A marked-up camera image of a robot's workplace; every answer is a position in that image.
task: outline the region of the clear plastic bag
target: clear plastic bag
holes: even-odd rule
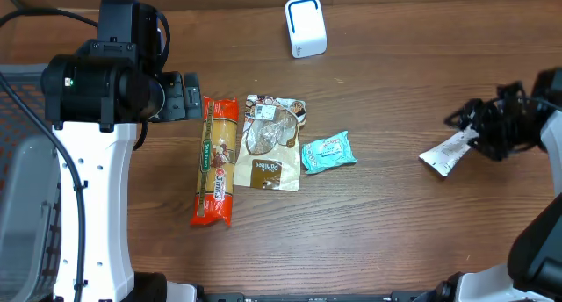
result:
[[[250,95],[234,184],[297,191],[300,179],[299,129],[306,105],[294,99]]]

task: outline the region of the white packet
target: white packet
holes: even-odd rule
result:
[[[445,142],[421,153],[420,158],[441,176],[447,176],[460,158],[471,149],[468,141],[477,137],[478,133],[468,126],[464,131],[455,133]]]

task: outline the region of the wire mesh basket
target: wire mesh basket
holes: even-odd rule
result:
[[[46,65],[0,71],[38,116]],[[2,90],[0,93],[0,302],[52,293],[61,253],[61,190],[56,150]]]

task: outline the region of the light blue wrapper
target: light blue wrapper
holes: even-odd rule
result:
[[[308,175],[352,162],[357,162],[357,159],[351,152],[347,131],[302,147],[302,163],[308,169]]]

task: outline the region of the white device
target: white device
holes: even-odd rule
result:
[[[320,0],[289,0],[285,16],[294,58],[326,52],[328,39]]]

